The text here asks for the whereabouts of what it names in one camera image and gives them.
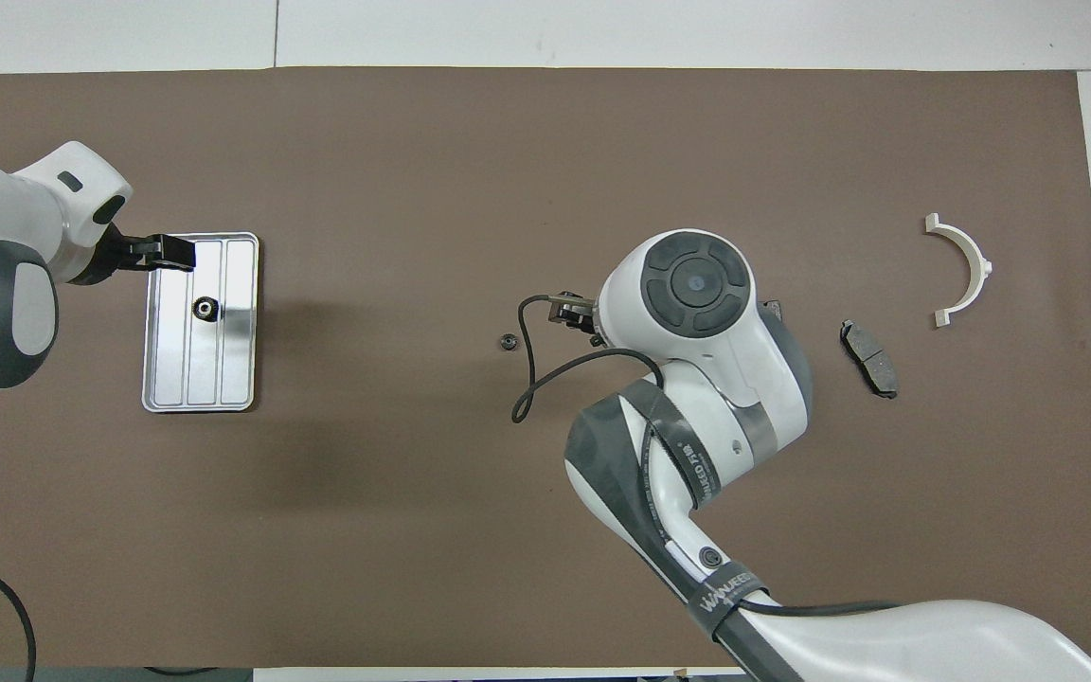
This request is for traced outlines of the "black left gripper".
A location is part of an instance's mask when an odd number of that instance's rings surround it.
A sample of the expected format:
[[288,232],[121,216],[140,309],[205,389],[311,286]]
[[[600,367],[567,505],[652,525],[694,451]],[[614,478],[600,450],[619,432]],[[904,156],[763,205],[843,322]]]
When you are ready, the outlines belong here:
[[86,267],[68,283],[79,286],[99,284],[121,270],[149,272],[164,268],[191,272],[195,267],[194,242],[176,236],[125,236],[116,225],[108,225]]

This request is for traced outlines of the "elongated dark brake pad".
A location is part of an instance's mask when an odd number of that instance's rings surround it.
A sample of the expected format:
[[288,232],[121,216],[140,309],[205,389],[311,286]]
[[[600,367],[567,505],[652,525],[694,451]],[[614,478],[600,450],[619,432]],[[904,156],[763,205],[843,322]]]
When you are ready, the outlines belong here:
[[840,330],[841,346],[858,366],[870,392],[884,399],[898,397],[898,374],[890,355],[873,332],[852,319],[846,319]]

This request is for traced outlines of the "silver metal tray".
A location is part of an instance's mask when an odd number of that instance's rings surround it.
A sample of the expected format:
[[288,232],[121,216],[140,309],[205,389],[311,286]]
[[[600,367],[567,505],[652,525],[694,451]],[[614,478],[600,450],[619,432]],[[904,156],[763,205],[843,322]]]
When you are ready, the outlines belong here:
[[[196,267],[149,272],[140,402],[151,412],[240,412],[255,398],[260,242],[251,232],[182,234]],[[215,297],[216,323],[191,313]]]

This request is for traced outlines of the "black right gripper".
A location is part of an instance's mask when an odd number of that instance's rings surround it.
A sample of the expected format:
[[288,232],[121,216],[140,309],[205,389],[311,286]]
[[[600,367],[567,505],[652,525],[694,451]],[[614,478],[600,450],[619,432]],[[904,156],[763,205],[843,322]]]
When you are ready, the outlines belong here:
[[606,347],[606,340],[595,330],[595,299],[572,291],[562,291],[550,297],[550,322],[564,324],[570,330],[589,332],[589,344]]

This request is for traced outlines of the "brown table mat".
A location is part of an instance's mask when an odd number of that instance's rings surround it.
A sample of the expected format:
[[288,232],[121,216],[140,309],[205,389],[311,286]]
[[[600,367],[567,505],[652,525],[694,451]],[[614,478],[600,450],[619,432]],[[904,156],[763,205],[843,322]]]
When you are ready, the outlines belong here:
[[[575,368],[509,421],[533,294],[655,234],[745,252],[810,431],[696,514],[775,599],[974,599],[1091,655],[1091,191],[1068,72],[273,69],[0,75],[0,168],[82,141],[125,234],[261,242],[257,399],[140,405],[146,276],[62,286],[0,392],[0,577],[57,666],[730,665],[573,493]],[[994,264],[969,268],[925,216]],[[846,354],[852,319],[898,397]]]

